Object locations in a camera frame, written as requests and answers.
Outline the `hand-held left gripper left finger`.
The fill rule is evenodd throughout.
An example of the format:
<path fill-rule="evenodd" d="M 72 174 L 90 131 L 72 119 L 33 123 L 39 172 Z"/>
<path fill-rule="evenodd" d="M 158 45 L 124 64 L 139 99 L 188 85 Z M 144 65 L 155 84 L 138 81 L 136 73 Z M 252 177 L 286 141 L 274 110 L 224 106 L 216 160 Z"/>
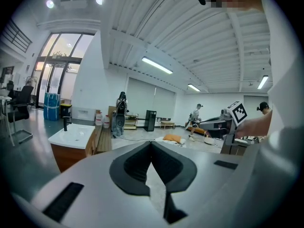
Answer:
<path fill-rule="evenodd" d="M 113 183 L 126 194 L 150 196 L 146 185 L 147 171 L 151 164 L 151 142 L 144 142 L 133 150 L 117 157 L 110 165 Z"/>

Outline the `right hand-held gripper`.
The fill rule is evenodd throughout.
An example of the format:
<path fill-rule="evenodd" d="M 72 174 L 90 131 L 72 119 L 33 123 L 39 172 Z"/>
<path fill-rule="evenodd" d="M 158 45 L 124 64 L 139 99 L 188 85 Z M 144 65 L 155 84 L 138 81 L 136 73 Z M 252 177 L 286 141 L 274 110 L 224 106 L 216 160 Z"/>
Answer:
<path fill-rule="evenodd" d="M 241 101 L 234 102 L 221 111 L 221 117 L 225 121 L 222 124 L 222 128 L 226 129 L 223 140 L 225 141 L 225 145 L 232 146 L 234 145 L 238 126 L 247 118 L 243 103 Z"/>

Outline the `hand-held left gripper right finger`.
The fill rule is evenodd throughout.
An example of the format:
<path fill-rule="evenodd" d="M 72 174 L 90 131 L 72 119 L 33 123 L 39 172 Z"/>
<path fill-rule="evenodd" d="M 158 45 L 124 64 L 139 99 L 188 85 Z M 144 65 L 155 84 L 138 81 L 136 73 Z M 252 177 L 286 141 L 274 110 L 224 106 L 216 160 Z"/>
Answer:
<path fill-rule="evenodd" d="M 157 142 L 151 142 L 151 161 L 166 188 L 163 218 L 175 223 L 188 214 L 175 206 L 171 195 L 187 190 L 197 175 L 196 164 Z"/>

